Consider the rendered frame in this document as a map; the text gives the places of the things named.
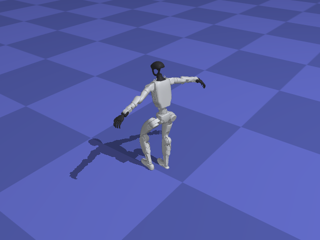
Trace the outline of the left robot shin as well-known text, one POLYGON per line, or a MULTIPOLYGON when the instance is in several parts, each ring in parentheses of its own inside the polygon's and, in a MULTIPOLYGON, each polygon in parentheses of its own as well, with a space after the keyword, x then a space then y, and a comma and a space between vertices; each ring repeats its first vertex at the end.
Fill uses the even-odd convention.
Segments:
POLYGON ((139 142, 140 142, 140 146, 141 146, 142 152, 145 154, 145 158, 146 158, 146 161, 147 161, 148 165, 152 164, 150 143, 146 142, 145 138, 143 136, 141 136, 139 138, 139 142))

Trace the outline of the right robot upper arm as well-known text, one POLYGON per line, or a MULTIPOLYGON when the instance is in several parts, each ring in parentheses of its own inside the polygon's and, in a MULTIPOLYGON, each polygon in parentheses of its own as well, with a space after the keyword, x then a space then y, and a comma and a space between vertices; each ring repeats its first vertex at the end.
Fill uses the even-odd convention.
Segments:
POLYGON ((170 85, 173 84, 184 84, 186 82, 186 79, 182 79, 181 77, 171 77, 168 78, 170 80, 170 85))

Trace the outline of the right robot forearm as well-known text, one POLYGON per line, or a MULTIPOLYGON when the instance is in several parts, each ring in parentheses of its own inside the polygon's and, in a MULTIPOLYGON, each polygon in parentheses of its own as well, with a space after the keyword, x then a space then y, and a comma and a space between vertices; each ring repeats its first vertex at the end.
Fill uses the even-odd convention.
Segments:
POLYGON ((188 77, 188 76, 181 76, 182 79, 185 79, 186 80, 186 83, 191 83, 191 82, 195 82, 196 83, 196 80, 199 80, 198 77, 188 77))

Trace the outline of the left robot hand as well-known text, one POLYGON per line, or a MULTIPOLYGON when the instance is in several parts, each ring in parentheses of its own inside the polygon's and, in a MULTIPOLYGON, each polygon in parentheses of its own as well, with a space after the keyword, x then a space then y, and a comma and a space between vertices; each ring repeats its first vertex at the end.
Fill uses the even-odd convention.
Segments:
POLYGON ((123 112, 121 113, 121 115, 117 116, 115 119, 114 119, 114 123, 113 123, 113 126, 115 128, 120 128, 121 126, 121 123, 123 122, 124 120, 124 117, 127 117, 127 115, 129 114, 129 112, 127 112, 126 114, 124 114, 123 112))

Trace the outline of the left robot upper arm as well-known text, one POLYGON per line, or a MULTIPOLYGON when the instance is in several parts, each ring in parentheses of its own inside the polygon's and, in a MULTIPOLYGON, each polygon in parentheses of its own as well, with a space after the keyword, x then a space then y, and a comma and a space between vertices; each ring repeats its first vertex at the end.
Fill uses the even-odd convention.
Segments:
POLYGON ((155 89, 155 83, 149 83, 145 86, 140 95, 140 100, 137 104, 141 104, 141 102, 147 97, 150 92, 153 92, 155 89))

